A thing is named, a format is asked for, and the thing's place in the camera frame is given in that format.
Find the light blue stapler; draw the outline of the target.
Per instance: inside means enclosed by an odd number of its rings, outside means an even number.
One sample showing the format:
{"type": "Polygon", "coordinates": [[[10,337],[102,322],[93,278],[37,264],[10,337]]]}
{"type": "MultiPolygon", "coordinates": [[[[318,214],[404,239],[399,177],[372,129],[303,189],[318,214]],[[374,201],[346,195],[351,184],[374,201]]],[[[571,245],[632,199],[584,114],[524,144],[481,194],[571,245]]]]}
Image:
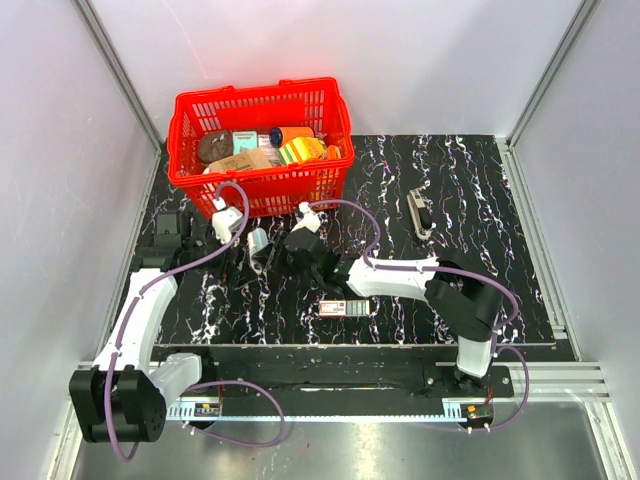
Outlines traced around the light blue stapler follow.
{"type": "Polygon", "coordinates": [[[266,231],[257,227],[252,230],[247,237],[249,266],[256,273],[260,274],[269,259],[271,244],[266,231]]]}

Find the grey metal stapler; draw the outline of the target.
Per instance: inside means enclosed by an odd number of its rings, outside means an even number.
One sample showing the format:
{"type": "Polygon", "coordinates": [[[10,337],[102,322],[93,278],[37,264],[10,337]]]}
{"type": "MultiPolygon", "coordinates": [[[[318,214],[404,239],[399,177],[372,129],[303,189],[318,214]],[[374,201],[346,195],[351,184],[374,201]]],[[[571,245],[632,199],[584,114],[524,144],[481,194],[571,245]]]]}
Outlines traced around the grey metal stapler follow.
{"type": "Polygon", "coordinates": [[[435,223],[431,211],[427,205],[426,198],[420,189],[412,189],[407,194],[407,203],[415,234],[421,241],[430,239],[435,223]]]}

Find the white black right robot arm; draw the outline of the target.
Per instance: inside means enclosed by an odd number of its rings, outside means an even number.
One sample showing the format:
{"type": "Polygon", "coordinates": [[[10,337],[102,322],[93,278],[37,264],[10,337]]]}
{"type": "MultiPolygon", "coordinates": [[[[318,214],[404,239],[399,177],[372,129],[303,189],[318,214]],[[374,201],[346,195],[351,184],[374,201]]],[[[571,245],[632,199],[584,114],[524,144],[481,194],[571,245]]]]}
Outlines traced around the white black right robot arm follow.
{"type": "Polygon", "coordinates": [[[462,252],[419,260],[370,259],[338,253],[302,228],[272,241],[258,262],[284,275],[306,276],[332,300],[388,296],[427,303],[457,339],[458,390],[476,396],[489,386],[493,329],[503,293],[501,284],[482,275],[462,252]]]}

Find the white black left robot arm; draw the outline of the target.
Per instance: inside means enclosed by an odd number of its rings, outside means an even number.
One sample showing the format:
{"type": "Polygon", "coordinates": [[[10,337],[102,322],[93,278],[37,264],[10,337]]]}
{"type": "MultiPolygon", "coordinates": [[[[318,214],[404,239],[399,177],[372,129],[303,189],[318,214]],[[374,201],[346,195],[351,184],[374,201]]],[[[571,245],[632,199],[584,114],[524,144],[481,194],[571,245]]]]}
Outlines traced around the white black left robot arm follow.
{"type": "Polygon", "coordinates": [[[185,273],[223,263],[226,250],[247,218],[235,207],[214,214],[213,232],[193,233],[187,212],[160,215],[152,239],[137,247],[128,291],[106,344],[88,369],[75,371],[69,394],[84,440],[156,441],[167,409],[189,389],[211,392],[215,369],[196,354],[170,355],[150,368],[155,340],[185,273]]]}

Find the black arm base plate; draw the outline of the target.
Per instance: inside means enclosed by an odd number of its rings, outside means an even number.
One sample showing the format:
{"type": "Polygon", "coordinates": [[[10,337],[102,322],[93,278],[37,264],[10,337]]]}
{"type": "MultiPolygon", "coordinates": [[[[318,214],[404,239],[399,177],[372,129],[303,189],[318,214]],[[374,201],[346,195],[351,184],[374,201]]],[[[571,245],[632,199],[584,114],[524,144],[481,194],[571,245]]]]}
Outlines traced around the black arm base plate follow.
{"type": "Polygon", "coordinates": [[[177,353],[201,356],[207,380],[243,378],[284,388],[390,388],[442,398],[514,397],[506,366],[492,365],[482,380],[457,378],[454,346],[159,345],[152,359],[160,362],[177,353]]]}

